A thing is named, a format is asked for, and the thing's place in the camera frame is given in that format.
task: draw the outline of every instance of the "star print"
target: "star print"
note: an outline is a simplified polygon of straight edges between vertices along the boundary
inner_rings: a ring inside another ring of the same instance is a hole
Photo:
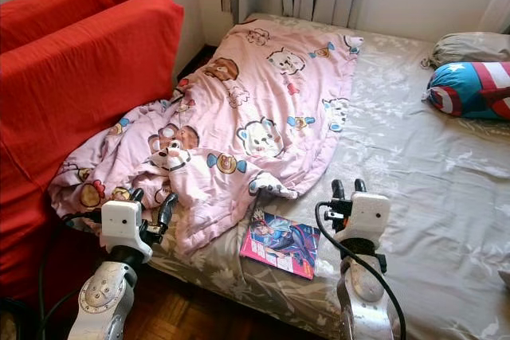
[[[450,64],[448,68],[452,72],[455,72],[458,69],[465,69],[464,65],[462,65],[462,64]]]

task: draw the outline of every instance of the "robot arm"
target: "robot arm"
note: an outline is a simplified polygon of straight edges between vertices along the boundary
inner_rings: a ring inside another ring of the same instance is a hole
[[[78,317],[69,340],[118,340],[134,301],[138,266],[149,261],[151,246],[161,243],[177,202],[173,193],[159,208],[154,225],[142,220],[143,191],[137,189],[131,201],[109,201],[101,208],[101,244],[109,252],[96,273],[80,290]]]
[[[331,184],[333,198],[316,206],[320,230],[339,250],[342,257],[337,294],[341,306],[342,340],[394,340],[390,300],[398,312],[400,339],[406,338],[406,324],[402,310],[393,292],[384,281],[386,258],[376,254],[379,239],[386,228],[390,213],[389,200],[381,195],[367,193],[362,180],[355,181],[355,192],[346,200],[342,183]],[[334,238],[320,221],[321,206],[331,208],[324,220],[332,221]]]

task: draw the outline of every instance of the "magazine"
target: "magazine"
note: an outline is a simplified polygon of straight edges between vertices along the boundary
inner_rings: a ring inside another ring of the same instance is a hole
[[[312,279],[319,238],[319,229],[256,209],[241,255]]]

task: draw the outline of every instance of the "gray bedsheet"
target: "gray bedsheet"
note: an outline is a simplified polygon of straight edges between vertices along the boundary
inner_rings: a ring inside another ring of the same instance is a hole
[[[255,15],[302,29],[338,29]],[[340,178],[355,178],[392,201],[380,252],[386,279],[412,339],[510,338],[510,126],[456,119],[421,102],[431,71],[420,60],[432,44],[374,33],[365,38],[351,107],[332,164],[298,201],[261,200],[266,211],[316,225],[315,203]],[[239,257],[249,214],[196,252],[176,254],[172,225],[151,265],[327,338],[338,338],[339,253],[324,238],[313,281]]]

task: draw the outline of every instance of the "parquet floor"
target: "parquet floor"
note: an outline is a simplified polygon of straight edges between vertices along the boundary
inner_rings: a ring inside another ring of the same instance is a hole
[[[313,334],[162,272],[139,272],[125,340],[314,340]]]

